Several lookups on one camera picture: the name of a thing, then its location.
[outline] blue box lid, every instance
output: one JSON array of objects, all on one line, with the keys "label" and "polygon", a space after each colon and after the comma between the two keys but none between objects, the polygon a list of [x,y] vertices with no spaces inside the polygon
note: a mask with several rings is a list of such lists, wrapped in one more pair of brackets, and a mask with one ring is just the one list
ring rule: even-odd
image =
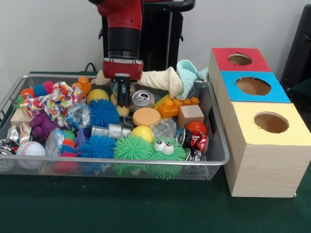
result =
[{"label": "blue box lid", "polygon": [[232,101],[291,103],[272,72],[221,71],[221,75]]}]

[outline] wire basket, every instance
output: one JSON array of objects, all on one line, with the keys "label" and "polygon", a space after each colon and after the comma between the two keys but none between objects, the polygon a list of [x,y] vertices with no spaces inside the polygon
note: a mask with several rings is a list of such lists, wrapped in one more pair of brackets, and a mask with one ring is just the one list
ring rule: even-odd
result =
[{"label": "wire basket", "polygon": [[[0,104],[0,139],[7,136],[11,127],[10,119],[14,113],[13,104],[22,89],[34,87],[45,81],[65,81],[68,85],[77,82],[79,76],[73,75],[38,75],[29,74],[20,77],[9,90]],[[93,88],[104,89],[111,94],[108,86],[94,86]],[[166,91],[143,88],[155,95],[156,101],[167,94]],[[118,174],[115,168],[120,165],[148,166],[148,171],[161,169],[175,169],[177,173],[172,179],[181,180],[211,180],[221,165],[228,162],[230,153],[225,137],[224,128],[220,119],[219,109],[213,88],[209,83],[196,82],[189,93],[189,97],[199,97],[200,108],[205,116],[204,123],[207,127],[209,143],[201,161],[152,161],[152,160],[119,160],[119,159],[97,159],[97,158],[68,158],[68,157],[41,157],[41,156],[17,156],[0,154],[0,174],[14,175],[48,175],[48,176],[83,176],[83,177],[131,177],[131,178],[158,178],[153,172],[135,172]],[[123,127],[129,127],[120,118]],[[29,170],[22,168],[19,164],[23,160],[37,161],[40,166]],[[3,171],[1,167],[10,164],[9,170]],[[62,171],[55,171],[55,167],[61,166]]]}]

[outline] red box lid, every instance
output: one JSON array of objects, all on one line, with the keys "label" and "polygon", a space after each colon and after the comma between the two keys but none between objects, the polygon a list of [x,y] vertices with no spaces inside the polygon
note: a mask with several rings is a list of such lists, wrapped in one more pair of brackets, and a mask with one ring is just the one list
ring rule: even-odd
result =
[{"label": "red box lid", "polygon": [[212,48],[212,51],[220,71],[271,72],[259,49]]}]

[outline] round hole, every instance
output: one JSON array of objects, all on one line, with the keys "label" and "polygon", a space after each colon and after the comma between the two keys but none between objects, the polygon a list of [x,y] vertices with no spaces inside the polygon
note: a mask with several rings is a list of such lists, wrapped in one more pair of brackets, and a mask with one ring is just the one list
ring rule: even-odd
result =
[{"label": "round hole", "polygon": [[271,91],[268,83],[254,77],[240,78],[236,84],[242,92],[252,96],[265,96]]},{"label": "round hole", "polygon": [[238,66],[247,66],[253,63],[253,60],[249,56],[242,53],[232,54],[228,56],[228,60]]},{"label": "round hole", "polygon": [[255,116],[255,123],[270,133],[282,133],[289,128],[288,121],[279,114],[264,112]]}]

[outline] green table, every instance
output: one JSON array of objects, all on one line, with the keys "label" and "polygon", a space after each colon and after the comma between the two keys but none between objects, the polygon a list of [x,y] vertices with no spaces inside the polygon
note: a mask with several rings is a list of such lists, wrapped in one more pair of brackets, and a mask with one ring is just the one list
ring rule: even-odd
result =
[{"label": "green table", "polygon": [[311,168],[293,199],[232,198],[210,182],[0,176],[3,233],[311,232]]}]

